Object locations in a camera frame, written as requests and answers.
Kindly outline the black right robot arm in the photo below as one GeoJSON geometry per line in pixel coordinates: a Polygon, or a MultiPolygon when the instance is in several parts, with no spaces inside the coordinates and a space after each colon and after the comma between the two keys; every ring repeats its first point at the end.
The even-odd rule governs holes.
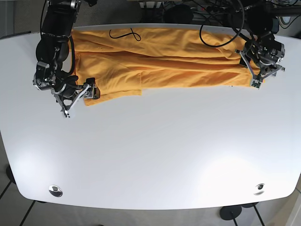
{"type": "Polygon", "coordinates": [[[95,78],[79,85],[75,72],[75,45],[71,31],[76,22],[79,0],[47,0],[40,20],[40,41],[36,47],[36,72],[33,85],[38,90],[50,90],[66,118],[69,111],[84,99],[99,99],[95,78]]]}

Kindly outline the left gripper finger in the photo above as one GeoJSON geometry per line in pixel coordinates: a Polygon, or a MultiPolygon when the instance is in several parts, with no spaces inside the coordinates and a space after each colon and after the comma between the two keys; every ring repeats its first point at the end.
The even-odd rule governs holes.
{"type": "Polygon", "coordinates": [[[243,58],[240,59],[239,64],[242,65],[243,67],[247,68],[247,63],[245,62],[245,60],[243,58]]]}
{"type": "Polygon", "coordinates": [[[256,89],[259,89],[261,87],[261,78],[251,79],[251,86],[256,89]]]}

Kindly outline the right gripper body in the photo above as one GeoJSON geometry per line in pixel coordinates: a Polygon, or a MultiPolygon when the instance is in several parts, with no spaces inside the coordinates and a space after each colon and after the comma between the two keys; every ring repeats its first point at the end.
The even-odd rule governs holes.
{"type": "Polygon", "coordinates": [[[82,85],[78,85],[77,80],[78,76],[69,75],[56,65],[51,67],[39,61],[36,65],[33,85],[41,91],[50,90],[63,112],[72,109],[80,98],[84,98],[87,89],[96,85],[95,78],[86,79],[82,85]]]}

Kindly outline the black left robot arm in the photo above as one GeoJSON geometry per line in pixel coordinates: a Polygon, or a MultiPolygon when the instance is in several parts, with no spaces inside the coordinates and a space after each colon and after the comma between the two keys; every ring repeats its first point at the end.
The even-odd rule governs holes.
{"type": "Polygon", "coordinates": [[[284,44],[276,41],[274,34],[279,31],[279,21],[262,3],[245,7],[246,27],[250,39],[245,37],[245,46],[240,54],[240,64],[252,75],[251,86],[260,88],[264,79],[276,76],[278,71],[285,68],[279,64],[285,56],[284,44]]]}

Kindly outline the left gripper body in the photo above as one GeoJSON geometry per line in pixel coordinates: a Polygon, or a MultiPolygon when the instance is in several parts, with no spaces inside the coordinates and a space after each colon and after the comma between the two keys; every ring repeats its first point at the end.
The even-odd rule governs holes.
{"type": "Polygon", "coordinates": [[[261,78],[263,82],[269,76],[275,77],[277,72],[285,71],[279,63],[285,56],[284,44],[275,40],[269,32],[255,39],[254,36],[245,43],[243,50],[236,50],[247,63],[252,79],[261,78]]]}

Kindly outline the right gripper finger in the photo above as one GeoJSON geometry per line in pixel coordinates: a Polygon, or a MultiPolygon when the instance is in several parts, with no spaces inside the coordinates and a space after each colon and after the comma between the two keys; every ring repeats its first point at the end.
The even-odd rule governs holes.
{"type": "Polygon", "coordinates": [[[73,109],[70,109],[68,111],[63,111],[64,118],[74,118],[76,116],[76,113],[73,109]]]}
{"type": "Polygon", "coordinates": [[[84,94],[84,98],[85,99],[99,99],[100,95],[101,94],[100,94],[99,88],[94,84],[87,89],[87,91],[84,94]]]}

